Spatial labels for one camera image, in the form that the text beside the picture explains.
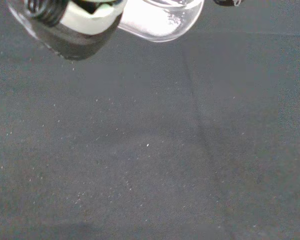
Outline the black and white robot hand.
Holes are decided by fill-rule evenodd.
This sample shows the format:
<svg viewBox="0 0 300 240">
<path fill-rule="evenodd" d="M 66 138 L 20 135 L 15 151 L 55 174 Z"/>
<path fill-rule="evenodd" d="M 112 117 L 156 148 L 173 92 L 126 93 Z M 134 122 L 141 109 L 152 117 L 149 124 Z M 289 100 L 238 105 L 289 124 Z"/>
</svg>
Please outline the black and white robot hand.
<svg viewBox="0 0 300 240">
<path fill-rule="evenodd" d="M 96 54 L 119 26 L 125 0 L 9 0 L 15 19 L 66 60 Z"/>
</svg>

